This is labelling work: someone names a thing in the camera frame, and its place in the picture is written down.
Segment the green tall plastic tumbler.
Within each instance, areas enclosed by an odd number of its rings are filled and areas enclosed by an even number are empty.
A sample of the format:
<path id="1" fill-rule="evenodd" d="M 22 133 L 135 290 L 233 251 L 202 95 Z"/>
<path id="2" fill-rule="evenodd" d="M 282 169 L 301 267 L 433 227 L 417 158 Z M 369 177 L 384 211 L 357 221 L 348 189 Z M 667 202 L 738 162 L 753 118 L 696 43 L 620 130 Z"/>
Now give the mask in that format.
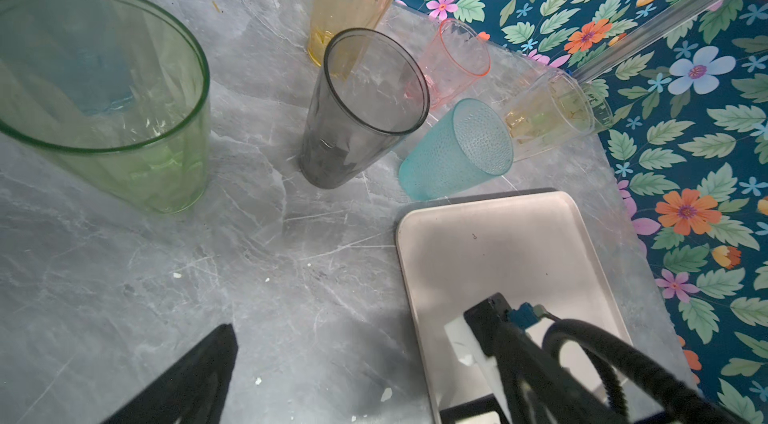
<path id="1" fill-rule="evenodd" d="M 148 0 L 1 0 L 1 131 L 97 189 L 172 214 L 204 194 L 210 68 Z"/>

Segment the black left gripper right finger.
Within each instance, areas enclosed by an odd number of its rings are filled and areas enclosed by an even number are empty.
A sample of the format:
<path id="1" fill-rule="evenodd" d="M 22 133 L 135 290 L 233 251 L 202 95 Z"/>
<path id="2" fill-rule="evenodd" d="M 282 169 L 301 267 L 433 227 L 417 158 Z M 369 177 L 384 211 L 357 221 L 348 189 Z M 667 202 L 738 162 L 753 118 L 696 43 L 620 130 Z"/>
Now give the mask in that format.
<path id="1" fill-rule="evenodd" d="M 617 373 L 590 351 L 607 403 L 599 400 L 561 366 L 559 353 L 537 345 L 527 329 L 546 318 L 543 306 L 510 307 L 500 293 L 463 313 L 463 323 L 479 351 L 473 355 L 489 385 L 501 389 L 463 405 L 463 421 L 479 423 L 625 423 L 627 402 Z"/>

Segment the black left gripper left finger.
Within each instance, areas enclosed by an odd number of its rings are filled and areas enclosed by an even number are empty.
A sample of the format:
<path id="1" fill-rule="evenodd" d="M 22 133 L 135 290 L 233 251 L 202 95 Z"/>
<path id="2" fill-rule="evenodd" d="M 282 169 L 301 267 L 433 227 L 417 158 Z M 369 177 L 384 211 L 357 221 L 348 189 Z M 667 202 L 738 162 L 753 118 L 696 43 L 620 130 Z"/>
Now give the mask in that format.
<path id="1" fill-rule="evenodd" d="M 107 423 L 218 423 L 238 353 L 234 327 L 221 324 Z"/>

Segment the grey smoked plastic tumbler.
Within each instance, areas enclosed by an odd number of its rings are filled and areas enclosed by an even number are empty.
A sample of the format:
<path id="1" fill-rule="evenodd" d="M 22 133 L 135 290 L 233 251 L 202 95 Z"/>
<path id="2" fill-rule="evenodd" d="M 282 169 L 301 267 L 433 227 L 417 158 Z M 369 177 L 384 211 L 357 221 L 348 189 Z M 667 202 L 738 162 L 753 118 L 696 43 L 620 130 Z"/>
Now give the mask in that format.
<path id="1" fill-rule="evenodd" d="M 299 154 L 316 187 L 346 184 L 425 122 L 430 91 L 413 56 L 377 30 L 350 28 L 322 58 Z"/>

